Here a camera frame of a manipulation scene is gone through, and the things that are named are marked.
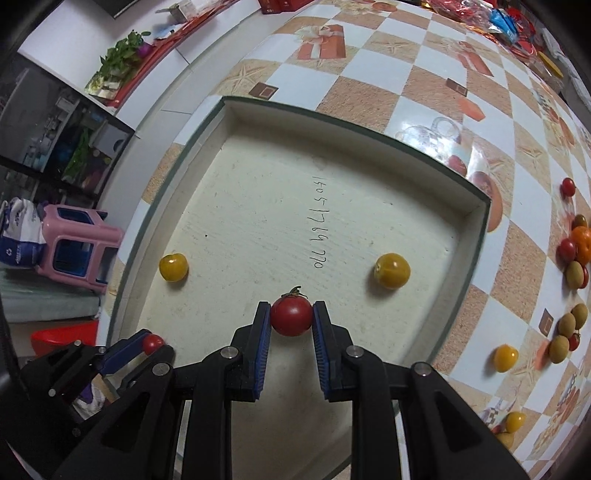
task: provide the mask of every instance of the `metal pin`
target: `metal pin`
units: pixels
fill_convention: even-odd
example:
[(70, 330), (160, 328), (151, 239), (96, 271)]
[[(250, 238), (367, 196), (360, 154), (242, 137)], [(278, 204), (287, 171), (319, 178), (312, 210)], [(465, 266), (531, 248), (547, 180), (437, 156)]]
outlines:
[(157, 377), (162, 377), (163, 375), (166, 375), (169, 371), (170, 365), (165, 363), (156, 364), (152, 368), (152, 373)]
[(234, 358), (238, 356), (238, 348), (235, 346), (225, 346), (220, 350), (220, 355), (227, 359)]
[(363, 355), (364, 350), (363, 347), (358, 345), (349, 345), (345, 352), (347, 352), (347, 355), (352, 356), (353, 358), (359, 358)]
[(427, 375), (429, 375), (432, 371), (433, 368), (431, 367), (431, 365), (426, 364), (425, 362), (418, 362), (416, 364), (414, 364), (414, 371), (416, 373), (418, 373), (421, 377), (426, 377)]

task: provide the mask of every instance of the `yellow cherry tomato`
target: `yellow cherry tomato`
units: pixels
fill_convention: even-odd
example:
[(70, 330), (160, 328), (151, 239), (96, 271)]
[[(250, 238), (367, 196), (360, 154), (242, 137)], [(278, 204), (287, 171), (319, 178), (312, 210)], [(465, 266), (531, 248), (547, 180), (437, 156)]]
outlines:
[(515, 433), (525, 422), (525, 414), (520, 411), (512, 411), (505, 418), (505, 430), (507, 433)]
[(400, 288), (410, 278), (410, 265), (401, 255), (382, 255), (375, 263), (374, 278), (385, 288)]
[(165, 255), (160, 259), (158, 269), (166, 281), (180, 281), (189, 271), (189, 262), (183, 254)]
[(499, 373), (506, 372), (517, 363), (519, 352), (511, 345), (501, 345), (495, 351), (494, 363), (495, 369)]
[(515, 436), (512, 433), (497, 433), (496, 439), (499, 440), (506, 448), (513, 447), (513, 441), (515, 440)]

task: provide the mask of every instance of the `white tray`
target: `white tray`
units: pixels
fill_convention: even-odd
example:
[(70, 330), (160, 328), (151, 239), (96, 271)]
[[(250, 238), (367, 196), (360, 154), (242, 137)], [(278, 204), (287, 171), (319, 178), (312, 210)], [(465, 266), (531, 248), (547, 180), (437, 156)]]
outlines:
[[(251, 323), (259, 301), (301, 285), (384, 361), (430, 361), (466, 293), (489, 204), (396, 140), (303, 109), (224, 98), (144, 221), (111, 341), (147, 328), (174, 346), (176, 365), (197, 362)], [(412, 269), (394, 293), (372, 279), (391, 251)], [(171, 252), (189, 260), (180, 285), (157, 271)], [(261, 399), (233, 405), (234, 478), (324, 478), (350, 455), (350, 430), (350, 405), (323, 399), (311, 333), (273, 332)]]

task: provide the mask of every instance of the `white plastic bag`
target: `white plastic bag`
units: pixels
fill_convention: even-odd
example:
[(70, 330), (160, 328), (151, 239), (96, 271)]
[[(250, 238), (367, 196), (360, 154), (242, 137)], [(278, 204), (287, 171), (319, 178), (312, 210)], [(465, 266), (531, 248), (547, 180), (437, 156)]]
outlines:
[(45, 248), (41, 219), (30, 200), (14, 197), (0, 206), (0, 262), (13, 267), (37, 265)]

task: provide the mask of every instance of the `table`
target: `table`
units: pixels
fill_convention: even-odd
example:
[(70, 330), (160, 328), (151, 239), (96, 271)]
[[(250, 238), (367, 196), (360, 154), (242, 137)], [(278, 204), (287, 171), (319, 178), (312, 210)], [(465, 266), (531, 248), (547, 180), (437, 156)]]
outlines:
[[(581, 344), (567, 360), (540, 361), (557, 320), (589, 302), (589, 287), (563, 288), (556, 247), (574, 212), (591, 218), (591, 136), (558, 95), (502, 47), (412, 5), (376, 6), (321, 0), (269, 36), (195, 112), (142, 199), (154, 201), (221, 96), (250, 92), (397, 138), (466, 176), (493, 198), (489, 233), (434, 366), (491, 429), (500, 428), (509, 411), (526, 414), (511, 451), (532, 479), (540, 478), (591, 401), (591, 327), (582, 329)], [(322, 47), (335, 43), (329, 37), (344, 38), (341, 53)], [(300, 51), (306, 44), (312, 47)], [(253, 90), (258, 83), (264, 85)], [(559, 190), (567, 176), (577, 184), (571, 202)], [(103, 324), (116, 318), (124, 271), (117, 260)], [(495, 374), (490, 356), (503, 343), (519, 350), (519, 361), (509, 373)]]

